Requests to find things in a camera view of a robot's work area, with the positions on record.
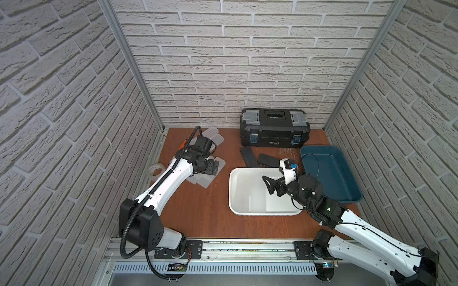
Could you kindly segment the translucent pencil case with pen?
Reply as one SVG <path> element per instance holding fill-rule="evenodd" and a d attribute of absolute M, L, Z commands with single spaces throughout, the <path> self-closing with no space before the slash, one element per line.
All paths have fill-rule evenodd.
<path fill-rule="evenodd" d="M 234 188 L 233 207 L 237 213 L 248 213 L 250 202 L 251 174 L 240 173 Z"/>

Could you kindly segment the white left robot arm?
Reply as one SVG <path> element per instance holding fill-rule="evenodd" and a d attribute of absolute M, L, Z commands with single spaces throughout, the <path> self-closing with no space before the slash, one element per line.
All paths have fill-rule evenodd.
<path fill-rule="evenodd" d="M 168 249 L 177 257 L 187 251 L 181 232 L 166 228 L 161 214 L 167 202 L 186 179 L 195 174 L 216 175 L 219 163 L 210 159 L 216 143 L 202 135 L 189 140 L 177 151 L 159 179 L 136 199 L 125 199 L 119 208 L 120 254 L 128 259 L 138 252 Z"/>

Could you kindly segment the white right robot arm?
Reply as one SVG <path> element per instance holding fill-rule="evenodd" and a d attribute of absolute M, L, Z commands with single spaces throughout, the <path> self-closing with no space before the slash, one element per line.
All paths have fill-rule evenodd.
<path fill-rule="evenodd" d="M 311 218 L 328 227 L 320 230 L 310 250 L 322 259 L 351 262 L 385 279 L 392 286 L 434 286 L 439 255 L 427 247 L 417 249 L 382 232 L 342 203 L 323 194 L 312 175 L 262 177 L 269 194 L 288 195 Z"/>

